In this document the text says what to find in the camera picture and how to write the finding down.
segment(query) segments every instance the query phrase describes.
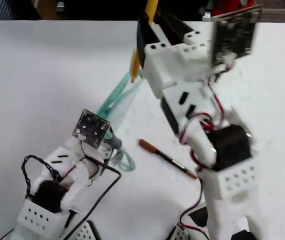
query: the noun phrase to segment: pen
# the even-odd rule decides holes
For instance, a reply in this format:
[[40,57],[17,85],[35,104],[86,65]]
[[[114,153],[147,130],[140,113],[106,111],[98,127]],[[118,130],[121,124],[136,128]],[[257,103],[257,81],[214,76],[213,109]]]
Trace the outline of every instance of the pen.
[[161,156],[164,160],[166,160],[170,164],[174,165],[176,168],[180,169],[181,171],[183,171],[185,174],[187,174],[191,178],[197,179],[197,176],[192,171],[190,171],[188,168],[186,168],[185,166],[181,165],[179,162],[177,162],[176,160],[172,159],[170,156],[166,155],[164,152],[160,151],[158,148],[156,148],[155,146],[151,145],[149,142],[145,141],[144,139],[140,139],[139,140],[139,145],[143,149],[145,149],[146,151],[148,151],[148,152],[150,152],[152,154],[156,154],[156,155]]

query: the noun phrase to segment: perforated bracket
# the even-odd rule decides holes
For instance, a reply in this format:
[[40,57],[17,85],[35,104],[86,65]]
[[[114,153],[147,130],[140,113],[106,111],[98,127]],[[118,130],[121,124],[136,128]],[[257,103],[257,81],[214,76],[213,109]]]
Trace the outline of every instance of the perforated bracket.
[[69,212],[52,213],[26,199],[17,221],[42,237],[58,239],[68,216]]

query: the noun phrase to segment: black wire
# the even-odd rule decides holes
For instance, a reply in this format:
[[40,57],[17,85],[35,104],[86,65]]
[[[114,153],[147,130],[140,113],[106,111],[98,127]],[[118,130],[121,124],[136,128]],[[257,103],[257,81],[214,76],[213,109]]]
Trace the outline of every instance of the black wire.
[[199,178],[199,181],[200,181],[200,194],[199,194],[199,198],[198,198],[197,202],[196,202],[194,205],[188,207],[188,208],[187,208],[185,211],[183,211],[182,214],[180,215],[179,223],[182,224],[182,225],[184,224],[184,223],[183,223],[183,217],[184,217],[184,215],[185,215],[186,213],[188,213],[190,210],[196,208],[196,207],[198,206],[198,204],[199,204],[199,203],[201,202],[201,200],[202,200],[203,188],[204,188],[204,186],[203,186],[203,181],[201,180],[201,178],[200,178],[200,177],[198,177],[198,178]]
[[35,155],[28,155],[28,156],[26,156],[24,158],[23,162],[22,162],[22,165],[21,165],[21,170],[22,170],[24,179],[25,179],[26,184],[27,184],[26,198],[33,197],[33,195],[31,195],[31,180],[29,179],[28,174],[26,172],[26,163],[28,162],[29,159],[35,159],[38,162],[40,162],[41,164],[43,164],[49,170],[49,172],[50,172],[50,174],[52,176],[52,179],[55,182],[60,182],[63,179],[62,176],[60,175],[60,173],[57,170],[53,169],[52,166],[50,166],[47,162],[45,162],[40,157],[37,157]]
[[11,234],[12,231],[14,231],[14,228],[13,228],[12,230],[10,230],[9,232],[7,232],[4,236],[2,236],[2,237],[0,238],[0,240],[5,239],[5,237],[7,237],[9,234]]
[[[83,155],[86,156],[86,153],[85,153],[85,151],[84,151],[84,149],[83,149],[83,146],[82,146],[82,141],[79,139],[78,142],[79,142],[79,146],[80,146],[80,149],[81,149]],[[94,176],[96,176],[96,175],[98,174],[98,172],[99,172],[99,165],[98,165],[97,163],[93,162],[93,161],[91,161],[91,162],[96,165],[97,170],[89,177],[89,179],[92,179],[92,178],[93,178]]]
[[92,208],[89,210],[89,212],[86,214],[86,216],[84,216],[84,218],[68,233],[68,235],[67,235],[63,240],[69,239],[69,238],[74,234],[74,232],[86,221],[86,219],[90,216],[90,214],[95,210],[95,208],[97,207],[97,205],[100,203],[100,201],[103,199],[103,197],[108,193],[108,191],[109,191],[109,190],[118,182],[118,180],[122,177],[122,174],[121,174],[118,170],[116,170],[116,169],[114,169],[114,168],[112,168],[112,167],[110,167],[110,166],[108,166],[108,165],[106,165],[106,164],[104,164],[104,163],[98,161],[97,159],[94,159],[94,158],[92,158],[92,157],[86,155],[86,154],[85,154],[85,151],[83,150],[82,143],[83,143],[83,142],[80,141],[80,148],[81,148],[82,152],[84,153],[84,157],[81,158],[80,160],[87,159],[87,160],[89,160],[89,161],[91,161],[91,162],[93,162],[93,163],[95,163],[95,164],[97,164],[97,165],[100,165],[100,166],[102,166],[102,167],[105,167],[106,169],[108,169],[108,170],[110,170],[110,171],[112,171],[112,172],[118,174],[118,177],[110,184],[110,186],[109,186],[109,187],[102,193],[102,195],[97,199],[97,201],[94,203],[94,205],[93,205]]

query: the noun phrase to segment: red wire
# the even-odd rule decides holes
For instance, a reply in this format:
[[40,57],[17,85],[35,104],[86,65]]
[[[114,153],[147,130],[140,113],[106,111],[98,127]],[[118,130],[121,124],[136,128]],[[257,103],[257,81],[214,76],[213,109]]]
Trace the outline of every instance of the red wire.
[[199,166],[199,168],[200,168],[199,170],[208,168],[207,166],[203,165],[200,161],[198,161],[198,159],[195,156],[194,150],[190,149],[189,155],[190,155],[192,161]]
[[74,170],[76,168],[76,165],[72,166],[67,172],[66,174],[62,177],[61,181],[64,180],[70,173],[72,170]]
[[209,237],[207,236],[207,234],[204,232],[204,230],[202,230],[201,228],[197,227],[197,226],[191,226],[191,225],[187,225],[185,223],[183,223],[183,217],[186,213],[188,213],[190,210],[196,208],[198,206],[198,204],[201,202],[202,200],[202,195],[203,195],[203,181],[199,178],[199,181],[200,181],[200,195],[199,195],[199,198],[197,200],[197,202],[188,207],[185,211],[182,212],[182,214],[180,215],[180,218],[179,218],[179,223],[177,224],[180,228],[181,226],[186,228],[186,229],[192,229],[192,230],[195,230],[195,231],[198,231],[200,232],[201,234],[203,234],[207,240],[210,240]]
[[208,80],[208,87],[210,88],[210,90],[212,91],[212,94],[213,94],[213,98],[214,100],[216,101],[217,105],[218,105],[218,108],[219,108],[219,111],[220,111],[220,123],[219,123],[219,126],[221,127],[222,124],[223,124],[223,121],[224,121],[224,118],[225,118],[225,111],[224,111],[224,108],[221,104],[221,102],[219,101],[216,93],[214,92],[211,84],[210,84],[210,80]]
[[180,136],[179,136],[179,143],[180,143],[180,144],[184,144],[184,145],[186,144],[185,142],[183,142],[183,139],[184,139],[184,137],[185,137],[186,129],[187,129],[187,127],[188,127],[188,124],[189,124],[189,122],[190,122],[193,118],[199,117],[199,116],[206,116],[206,117],[208,117],[208,118],[210,119],[210,123],[211,123],[211,124],[207,124],[207,125],[206,125],[205,123],[200,122],[202,128],[203,128],[204,130],[206,130],[206,131],[211,131],[211,130],[213,130],[213,128],[215,127],[215,125],[212,124],[213,118],[212,118],[212,116],[211,116],[208,112],[205,112],[205,111],[194,112],[194,113],[192,113],[192,114],[190,115],[188,123],[186,124],[186,126],[184,127],[182,133],[181,133]]

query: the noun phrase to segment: cable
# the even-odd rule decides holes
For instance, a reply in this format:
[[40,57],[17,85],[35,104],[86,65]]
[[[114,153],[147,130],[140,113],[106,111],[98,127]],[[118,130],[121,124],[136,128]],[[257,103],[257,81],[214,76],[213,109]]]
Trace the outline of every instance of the cable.
[[208,169],[207,166],[203,165],[200,161],[198,161],[198,159],[195,156],[194,150],[190,149],[189,155],[190,155],[192,161],[198,166],[198,171],[201,171],[202,169]]
[[26,181],[26,184],[27,184],[27,190],[26,190],[26,198],[27,197],[32,197],[33,195],[31,195],[31,180],[29,179],[28,177],[28,174],[26,172],[26,163],[28,162],[29,159],[35,159],[37,160],[38,162],[40,162],[41,164],[43,164],[50,172],[51,176],[52,176],[52,179],[55,181],[55,182],[61,182],[62,181],[62,176],[60,175],[60,173],[53,169],[52,166],[50,166],[47,162],[45,162],[43,159],[41,159],[40,157],[37,157],[35,155],[28,155],[24,158],[23,162],[22,162],[22,165],[21,165],[21,170],[22,170],[22,173],[23,173],[23,176],[24,176],[24,179]]
[[110,167],[110,166],[108,166],[108,165],[106,165],[106,164],[104,164],[104,163],[102,163],[102,162],[100,162],[100,161],[98,161],[97,159],[94,159],[94,158],[92,158],[92,157],[90,157],[90,156],[88,156],[88,155],[86,155],[86,154],[84,154],[84,157],[82,157],[80,160],[82,161],[83,159],[87,159],[87,160],[89,160],[89,161],[91,161],[91,162],[93,162],[93,163],[96,163],[97,165],[100,165],[100,166],[102,166],[102,167],[105,167],[106,169],[108,169],[108,170],[110,170],[110,171],[112,171],[112,172],[114,172],[114,173],[116,173],[116,174],[118,174],[118,177],[109,185],[109,187],[102,193],[102,195],[97,199],[97,201],[94,203],[94,205],[92,206],[92,208],[89,210],[89,212],[86,214],[86,216],[84,216],[84,218],[67,234],[67,236],[63,239],[63,240],[68,240],[73,234],[74,234],[74,232],[86,221],[86,219],[90,216],[90,214],[95,210],[95,208],[97,207],[97,205],[100,203],[100,201],[103,199],[103,197],[108,193],[108,191],[118,182],[118,180],[122,177],[122,174],[118,171],[118,170],[116,170],[116,169],[114,169],[114,168],[112,168],[112,167]]
[[[85,153],[85,151],[84,151],[84,149],[83,149],[83,146],[82,146],[82,143],[83,143],[83,142],[79,139],[79,140],[78,140],[78,143],[79,143],[79,146],[80,146],[80,149],[81,149],[83,155],[86,156],[86,153]],[[99,172],[99,165],[98,165],[97,163],[94,163],[93,161],[91,161],[91,162],[96,165],[97,170],[89,177],[89,179],[92,179],[92,178],[93,178],[94,176],[96,176],[97,173]]]
[[9,234],[11,234],[12,231],[14,231],[14,228],[13,228],[12,230],[10,230],[9,232],[7,232],[4,236],[2,236],[2,237],[0,238],[0,240],[5,239],[5,237],[7,237]]
[[194,208],[196,208],[196,207],[199,205],[199,203],[201,202],[201,200],[202,200],[202,196],[203,196],[203,181],[199,178],[199,182],[200,182],[200,194],[199,194],[199,198],[198,198],[197,202],[196,202],[194,205],[188,207],[185,211],[182,212],[182,214],[180,215],[179,223],[178,223],[178,224],[181,225],[183,228],[192,229],[192,230],[198,231],[198,232],[200,232],[201,234],[203,234],[207,240],[210,240],[209,237],[207,236],[207,234],[205,233],[205,231],[202,230],[200,227],[191,226],[191,225],[187,225],[187,224],[183,223],[183,217],[184,217],[184,215],[185,215],[186,213],[188,213],[190,210],[193,210]]
[[213,98],[214,98],[215,102],[217,103],[217,106],[218,106],[219,111],[220,111],[220,123],[219,123],[219,127],[221,127],[222,124],[223,124],[223,121],[224,121],[224,119],[225,119],[225,111],[224,111],[224,108],[223,108],[221,102],[219,101],[219,99],[218,99],[216,93],[214,92],[214,90],[213,90],[213,88],[212,88],[212,86],[211,86],[210,79],[208,80],[208,87],[209,87],[209,89],[211,90],[211,92],[212,92],[212,94],[213,94]]
[[182,144],[182,145],[185,145],[185,135],[186,135],[186,131],[187,131],[187,128],[191,122],[192,119],[196,118],[196,117],[199,117],[199,116],[205,116],[208,118],[208,121],[204,121],[202,120],[200,122],[202,128],[206,131],[212,131],[215,127],[215,125],[213,124],[213,118],[212,116],[208,113],[208,112],[204,112],[204,111],[199,111],[199,112],[194,112],[191,114],[191,116],[189,117],[189,120],[187,122],[187,124],[184,126],[181,134],[180,134],[180,137],[179,137],[179,143]]

